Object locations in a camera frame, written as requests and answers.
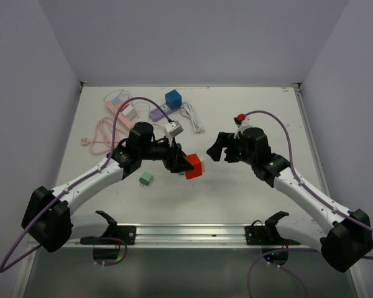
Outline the red cube socket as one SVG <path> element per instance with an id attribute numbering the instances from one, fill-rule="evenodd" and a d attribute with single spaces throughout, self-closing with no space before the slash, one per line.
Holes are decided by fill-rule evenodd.
<path id="1" fill-rule="evenodd" d="M 194 179 L 203 175 L 203 164 L 201 158 L 193 153 L 186 156 L 187 161 L 192 165 L 193 169 L 185 171 L 186 179 Z"/>

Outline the green plug adapter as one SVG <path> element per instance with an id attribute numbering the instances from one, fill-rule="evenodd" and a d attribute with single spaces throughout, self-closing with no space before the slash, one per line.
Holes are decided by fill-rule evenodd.
<path id="1" fill-rule="evenodd" d="M 143 172 L 139 178 L 140 187 L 149 186 L 154 176 L 151 173 Z"/>

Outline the purple power strip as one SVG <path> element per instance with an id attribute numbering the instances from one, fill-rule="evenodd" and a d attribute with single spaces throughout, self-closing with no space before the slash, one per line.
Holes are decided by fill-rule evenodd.
<path id="1" fill-rule="evenodd" d="M 167 104 L 161 105 L 160 108 L 165 115 L 170 115 L 173 112 L 173 110 L 171 110 Z M 149 118 L 153 122 L 158 122 L 165 117 L 164 114 L 158 108 L 155 108 L 149 112 Z"/>

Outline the blue cube plug adapter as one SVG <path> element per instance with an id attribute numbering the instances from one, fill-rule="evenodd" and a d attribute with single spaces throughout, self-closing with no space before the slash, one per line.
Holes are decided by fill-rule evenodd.
<path id="1" fill-rule="evenodd" d="M 177 90 L 171 90 L 165 94 L 165 103 L 171 110 L 178 109 L 182 105 L 182 96 Z"/>

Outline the white plug adapter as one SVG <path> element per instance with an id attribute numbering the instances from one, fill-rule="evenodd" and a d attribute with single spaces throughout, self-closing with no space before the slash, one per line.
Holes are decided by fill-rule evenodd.
<path id="1" fill-rule="evenodd" d="M 202 173 L 204 173 L 205 172 L 205 159 L 201 157 L 200 162 L 201 162 Z"/>

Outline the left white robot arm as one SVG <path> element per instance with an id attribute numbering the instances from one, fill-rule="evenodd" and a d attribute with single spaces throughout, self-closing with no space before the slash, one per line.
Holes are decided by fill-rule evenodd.
<path id="1" fill-rule="evenodd" d="M 85 174 L 53 189 L 38 187 L 31 195 L 21 227 L 47 252 L 57 251 L 77 238 L 114 243 L 121 238 L 121 231 L 111 216 L 103 211 L 81 217 L 74 213 L 93 196 L 137 171 L 144 160 L 162 161 L 171 173 L 193 169 L 179 143 L 168 138 L 155 140 L 153 126 L 138 122 L 125 141 Z"/>

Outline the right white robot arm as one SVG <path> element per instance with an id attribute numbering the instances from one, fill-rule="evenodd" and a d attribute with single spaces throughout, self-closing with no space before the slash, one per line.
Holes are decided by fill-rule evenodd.
<path id="1" fill-rule="evenodd" d="M 350 211 L 306 182 L 287 159 L 272 152 L 262 129 L 220 132 L 207 154 L 213 161 L 224 155 L 228 163 L 248 164 L 261 181 L 288 196 L 311 217 L 304 220 L 287 212 L 276 213 L 265 221 L 268 242 L 288 239 L 309 246 L 339 272 L 347 271 L 373 249 L 369 216 L 361 209 Z"/>

